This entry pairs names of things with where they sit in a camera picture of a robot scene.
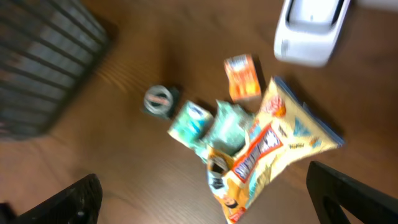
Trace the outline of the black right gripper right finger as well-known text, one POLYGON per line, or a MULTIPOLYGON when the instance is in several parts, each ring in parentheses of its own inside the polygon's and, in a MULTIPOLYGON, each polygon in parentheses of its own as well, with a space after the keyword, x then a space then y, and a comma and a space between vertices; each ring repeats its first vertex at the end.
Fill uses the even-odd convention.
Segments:
POLYGON ((320 223, 349 223, 343 209, 363 223, 397 223, 397 199, 318 161, 306 185, 320 223))

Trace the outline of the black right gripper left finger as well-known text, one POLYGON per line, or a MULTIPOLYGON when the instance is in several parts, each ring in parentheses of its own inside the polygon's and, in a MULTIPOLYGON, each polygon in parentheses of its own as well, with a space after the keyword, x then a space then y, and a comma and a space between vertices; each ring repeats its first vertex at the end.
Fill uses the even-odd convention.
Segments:
POLYGON ((1 224, 96 224, 102 198, 99 178, 89 174, 22 215, 3 202, 1 224))

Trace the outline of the yellow snack chip bag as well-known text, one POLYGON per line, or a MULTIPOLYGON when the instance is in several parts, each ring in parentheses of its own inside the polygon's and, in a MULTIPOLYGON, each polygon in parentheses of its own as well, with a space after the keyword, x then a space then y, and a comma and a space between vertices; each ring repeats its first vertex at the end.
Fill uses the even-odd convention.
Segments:
POLYGON ((283 79, 272 77, 253 125, 246 131, 244 147, 234 156, 209 148, 208 185, 227 223, 236 223, 289 164, 343 143, 283 79))

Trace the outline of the mint green wipes pack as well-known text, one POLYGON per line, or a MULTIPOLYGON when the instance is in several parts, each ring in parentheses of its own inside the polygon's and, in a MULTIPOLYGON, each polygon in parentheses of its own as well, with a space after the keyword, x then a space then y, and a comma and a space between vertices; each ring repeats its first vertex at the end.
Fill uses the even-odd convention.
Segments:
POLYGON ((235 155, 245 145, 246 130, 252 125, 254 115, 241 106, 217 100, 217 113, 211 128, 193 145, 195 154, 207 163, 208 146, 235 155))

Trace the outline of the dark green round-label box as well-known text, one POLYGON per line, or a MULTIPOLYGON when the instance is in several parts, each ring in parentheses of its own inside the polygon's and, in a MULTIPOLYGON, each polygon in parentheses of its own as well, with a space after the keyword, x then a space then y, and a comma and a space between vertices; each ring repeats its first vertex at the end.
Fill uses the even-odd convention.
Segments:
POLYGON ((180 99, 175 86, 154 85, 144 95, 142 111, 161 119, 170 119, 180 99))

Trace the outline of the orange tissue pack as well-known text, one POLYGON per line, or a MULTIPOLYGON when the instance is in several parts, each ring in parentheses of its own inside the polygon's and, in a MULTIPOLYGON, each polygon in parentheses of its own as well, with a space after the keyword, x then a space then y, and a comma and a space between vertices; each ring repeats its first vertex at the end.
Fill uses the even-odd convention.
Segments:
POLYGON ((229 95, 233 101, 261 96, 254 60, 249 54, 227 58, 224 70, 229 81, 229 95))

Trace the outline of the teal tissue pack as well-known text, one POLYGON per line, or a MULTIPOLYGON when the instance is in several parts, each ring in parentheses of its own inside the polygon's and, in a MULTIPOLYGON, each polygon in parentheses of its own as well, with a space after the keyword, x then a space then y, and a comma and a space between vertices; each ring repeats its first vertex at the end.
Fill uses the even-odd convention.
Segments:
POLYGON ((167 132, 184 146, 192 148, 212 120, 213 115, 209 111, 188 100, 167 132))

